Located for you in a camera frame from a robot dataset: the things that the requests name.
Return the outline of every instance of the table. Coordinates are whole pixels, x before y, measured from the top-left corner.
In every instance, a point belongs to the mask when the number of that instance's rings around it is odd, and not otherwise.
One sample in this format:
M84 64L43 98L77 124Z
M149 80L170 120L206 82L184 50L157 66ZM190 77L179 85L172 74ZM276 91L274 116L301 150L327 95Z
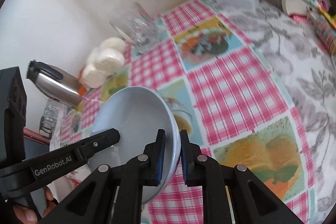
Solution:
M209 0L189 0L160 15L162 42L86 94L62 121L60 144L90 136L101 105L141 85L165 98L179 129L221 164L247 165L307 223L315 210L314 169L298 109L272 65ZM202 190L184 185L179 164L170 184L144 206L143 223L202 223Z

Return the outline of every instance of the silver rivet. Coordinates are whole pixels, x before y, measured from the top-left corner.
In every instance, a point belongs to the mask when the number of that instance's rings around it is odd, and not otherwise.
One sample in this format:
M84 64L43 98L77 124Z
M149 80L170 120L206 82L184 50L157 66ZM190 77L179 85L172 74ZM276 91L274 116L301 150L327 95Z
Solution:
M101 166L98 167L98 171L102 173L106 172L108 169L109 169L109 166L106 164L102 164Z
M146 160L148 160L148 156L145 155L145 154L141 154L141 155L138 156L138 160L140 160L140 161L146 161Z
M237 170L240 172L245 172L247 170L247 167L243 164L238 164L237 165Z
M206 155L199 155L199 156L197 157L197 159L198 159L199 161L206 161L206 160L208 159L208 157L207 157Z

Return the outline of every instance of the bowl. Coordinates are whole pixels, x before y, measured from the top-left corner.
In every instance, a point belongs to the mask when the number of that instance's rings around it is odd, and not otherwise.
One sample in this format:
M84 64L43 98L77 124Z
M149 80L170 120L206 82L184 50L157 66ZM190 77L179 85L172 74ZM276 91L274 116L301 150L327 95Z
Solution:
M92 170L99 165L123 165L143 153L148 143L155 142L158 129L166 132L166 147L161 184L143 187L142 203L157 196L173 177L179 162L181 140L173 114L164 100L154 91L142 86L130 86L112 95L101 107L91 136L115 128L120 141L98 152L89 160Z

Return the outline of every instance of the clear drinking glass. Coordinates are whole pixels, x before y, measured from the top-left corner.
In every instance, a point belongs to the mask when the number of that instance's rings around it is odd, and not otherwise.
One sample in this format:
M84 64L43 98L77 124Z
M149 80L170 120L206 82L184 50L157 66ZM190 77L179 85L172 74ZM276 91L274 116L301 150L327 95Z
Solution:
M160 30L142 6L134 2L126 12L111 18L110 24L131 42L139 53L155 47L160 41Z

